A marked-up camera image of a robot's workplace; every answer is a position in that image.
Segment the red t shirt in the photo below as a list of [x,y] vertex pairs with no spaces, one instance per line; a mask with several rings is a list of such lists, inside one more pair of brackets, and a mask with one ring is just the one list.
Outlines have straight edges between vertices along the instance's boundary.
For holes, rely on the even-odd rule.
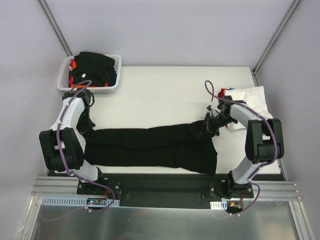
[[221,90],[220,90],[220,92],[218,93],[218,97],[219,98],[223,98],[224,97],[224,95],[225,95],[225,91],[227,90],[227,88],[222,88]]

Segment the black t shirt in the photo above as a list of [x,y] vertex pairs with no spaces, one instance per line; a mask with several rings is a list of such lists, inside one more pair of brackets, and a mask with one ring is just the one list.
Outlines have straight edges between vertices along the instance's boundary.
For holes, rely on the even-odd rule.
[[215,175],[218,153],[212,135],[201,134],[203,123],[93,130],[84,158],[99,166],[182,168]]
[[91,87],[113,87],[117,80],[115,63],[101,53],[82,51],[70,63],[69,83],[73,86],[91,80]]

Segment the white plastic laundry basket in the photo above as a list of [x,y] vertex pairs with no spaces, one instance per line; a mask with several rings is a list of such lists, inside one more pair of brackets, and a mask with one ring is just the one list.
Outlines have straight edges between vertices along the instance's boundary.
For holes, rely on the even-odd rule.
[[[114,64],[114,70],[115,70],[115,76],[116,76],[115,84],[113,86],[104,86],[104,87],[90,86],[89,90],[95,95],[115,94],[121,78],[122,57],[118,54],[106,54],[106,56],[115,60],[115,64]],[[66,92],[71,90],[69,66],[72,60],[74,60],[74,57],[75,57],[74,55],[68,56],[64,60],[62,66],[60,67],[59,75],[57,79],[57,88],[61,91]]]

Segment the white t shirt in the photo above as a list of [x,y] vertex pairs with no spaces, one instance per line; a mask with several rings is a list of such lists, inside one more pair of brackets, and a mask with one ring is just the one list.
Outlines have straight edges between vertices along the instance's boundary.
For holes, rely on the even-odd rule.
[[234,101],[244,101],[246,104],[265,119],[272,119],[273,116],[269,113],[265,90],[263,86],[242,88],[242,89],[225,89],[225,96],[231,96]]

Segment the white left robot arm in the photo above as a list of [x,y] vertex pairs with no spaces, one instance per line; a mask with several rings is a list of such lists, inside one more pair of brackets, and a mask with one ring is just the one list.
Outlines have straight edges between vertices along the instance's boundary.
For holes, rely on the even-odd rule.
[[65,92],[56,121],[50,129],[39,133],[39,142],[49,171],[89,181],[88,188],[99,195],[105,191],[106,182],[99,178],[99,168],[88,163],[84,156],[86,139],[95,126],[90,119],[94,102],[94,95],[88,89]]

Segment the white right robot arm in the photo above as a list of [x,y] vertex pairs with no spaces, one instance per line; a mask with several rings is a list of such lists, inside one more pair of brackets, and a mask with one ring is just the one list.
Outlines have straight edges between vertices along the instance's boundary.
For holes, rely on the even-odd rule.
[[248,191],[252,178],[259,170],[283,157],[282,123],[277,118],[267,119],[243,100],[233,100],[229,95],[220,97],[218,101],[220,111],[213,114],[212,107],[207,107],[198,136],[219,136],[219,129],[230,123],[240,123],[245,127],[244,159],[228,173],[224,182],[213,187],[216,195],[231,199]]

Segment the dark blue t shirt in basket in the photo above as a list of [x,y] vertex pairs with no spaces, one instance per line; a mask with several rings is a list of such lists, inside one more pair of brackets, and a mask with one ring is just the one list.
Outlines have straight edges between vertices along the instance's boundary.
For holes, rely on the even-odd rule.
[[117,72],[115,68],[113,68],[109,78],[108,86],[113,87],[116,84],[116,82],[117,82]]

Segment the pink t shirt in basket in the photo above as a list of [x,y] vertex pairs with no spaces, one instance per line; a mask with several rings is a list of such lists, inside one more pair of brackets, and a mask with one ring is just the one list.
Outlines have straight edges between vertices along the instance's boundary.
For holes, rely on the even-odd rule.
[[68,66],[68,85],[69,87],[72,87],[73,85],[73,79],[74,77],[71,75],[71,72],[73,69],[77,66],[76,62],[74,59],[70,60],[70,65]]

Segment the black t shirt in basket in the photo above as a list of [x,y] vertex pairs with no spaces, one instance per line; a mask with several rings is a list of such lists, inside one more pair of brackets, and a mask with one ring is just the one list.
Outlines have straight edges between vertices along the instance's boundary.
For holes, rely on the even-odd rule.
[[82,51],[70,63],[69,83],[73,86],[91,80],[91,87],[113,87],[117,80],[115,63],[101,53]]

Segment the orange t shirt in basket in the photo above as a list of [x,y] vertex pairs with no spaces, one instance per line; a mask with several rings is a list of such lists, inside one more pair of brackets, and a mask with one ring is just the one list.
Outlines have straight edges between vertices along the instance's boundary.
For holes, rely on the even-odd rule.
[[85,80],[91,81],[91,87],[108,87],[111,77],[101,64],[87,62],[78,65],[74,59],[69,65],[69,85],[74,87],[76,84]]

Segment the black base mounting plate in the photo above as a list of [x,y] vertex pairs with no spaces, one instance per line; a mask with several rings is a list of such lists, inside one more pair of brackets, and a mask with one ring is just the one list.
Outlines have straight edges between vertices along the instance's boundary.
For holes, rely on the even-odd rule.
[[105,173],[102,184],[107,198],[122,207],[209,209],[221,201],[216,188],[225,184],[226,174]]

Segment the aluminium front rail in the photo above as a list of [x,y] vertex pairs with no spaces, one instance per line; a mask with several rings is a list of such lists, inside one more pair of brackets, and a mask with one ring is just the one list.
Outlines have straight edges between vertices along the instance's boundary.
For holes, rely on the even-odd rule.
[[[78,181],[75,178],[45,176],[37,177],[32,196],[77,196]],[[254,181],[260,187],[258,199],[261,201],[299,202],[302,195],[297,184],[291,181]]]

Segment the left aluminium frame post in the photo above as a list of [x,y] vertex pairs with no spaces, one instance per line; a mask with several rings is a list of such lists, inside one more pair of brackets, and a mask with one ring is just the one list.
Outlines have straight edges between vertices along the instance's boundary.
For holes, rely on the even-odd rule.
[[37,0],[36,1],[40,10],[42,11],[51,31],[53,32],[59,47],[63,53],[63,58],[61,59],[61,63],[64,62],[64,60],[67,57],[73,56],[73,51],[70,47],[70,44],[68,43],[65,34],[63,33],[58,21],[56,20],[55,15],[53,14],[50,5],[48,4],[47,0]]

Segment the aluminium frame post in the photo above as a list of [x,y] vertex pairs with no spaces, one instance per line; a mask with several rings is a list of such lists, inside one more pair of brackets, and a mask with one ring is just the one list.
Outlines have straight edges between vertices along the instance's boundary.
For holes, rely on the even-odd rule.
[[302,0],[292,0],[288,9],[285,11],[283,17],[281,18],[279,24],[277,25],[274,33],[272,34],[270,40],[268,41],[266,47],[264,48],[261,56],[259,57],[257,63],[251,70],[251,73],[255,76],[262,65],[264,64],[265,60],[267,59],[268,55],[270,54],[273,47],[276,45],[277,41],[281,37],[281,34],[285,30],[286,26],[290,22],[291,18],[293,17],[294,13],[302,3]]
[[37,0],[36,1],[40,10],[42,11],[51,31],[53,32],[59,47],[63,53],[63,58],[61,59],[61,63],[64,62],[64,60],[67,57],[73,56],[73,51],[70,47],[70,44],[68,43],[65,34],[63,33],[58,21],[56,20],[55,15],[53,14],[50,5],[48,4],[47,0]]

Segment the right aluminium frame post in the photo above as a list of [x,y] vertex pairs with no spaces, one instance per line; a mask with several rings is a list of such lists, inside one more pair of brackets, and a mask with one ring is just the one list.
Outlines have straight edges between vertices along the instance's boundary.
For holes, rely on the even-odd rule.
[[270,40],[268,41],[266,47],[264,48],[261,56],[259,57],[257,63],[251,70],[251,73],[255,76],[262,65],[264,64],[265,60],[267,59],[268,55],[270,54],[273,47],[276,45],[277,41],[281,37],[281,34],[285,30],[286,26],[290,22],[291,18],[293,17],[294,13],[302,3],[302,0],[292,0],[288,9],[285,11],[283,17],[281,18],[279,24],[277,25],[274,33],[272,34]]

